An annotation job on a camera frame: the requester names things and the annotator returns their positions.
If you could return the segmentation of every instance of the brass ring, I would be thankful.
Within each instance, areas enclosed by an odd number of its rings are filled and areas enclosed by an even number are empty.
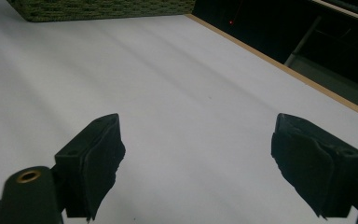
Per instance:
[[[19,177],[17,177],[17,183],[25,184],[25,183],[36,180],[41,175],[42,174],[38,170],[30,170],[30,171],[20,174]]]

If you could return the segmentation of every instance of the white table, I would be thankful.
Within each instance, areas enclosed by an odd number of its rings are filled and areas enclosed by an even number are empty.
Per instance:
[[[270,156],[280,112],[358,148],[357,112],[186,16],[29,23],[0,1],[0,197],[118,113],[127,154],[95,223],[325,223]]]

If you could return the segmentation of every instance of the white surface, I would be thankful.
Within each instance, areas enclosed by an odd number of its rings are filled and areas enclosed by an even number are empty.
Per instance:
[[[185,16],[28,23],[0,1],[0,196],[118,113],[127,155],[95,223],[325,223],[270,157],[280,112],[358,147],[357,113]]]

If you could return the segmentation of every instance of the wicker basket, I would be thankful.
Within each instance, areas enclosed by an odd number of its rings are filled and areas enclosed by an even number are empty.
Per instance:
[[[191,13],[196,0],[7,0],[27,21],[75,21]]]

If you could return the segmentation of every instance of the woven basket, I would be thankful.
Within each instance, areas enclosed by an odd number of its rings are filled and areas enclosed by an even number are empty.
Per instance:
[[[191,13],[196,0],[7,0],[27,21],[75,21]]]

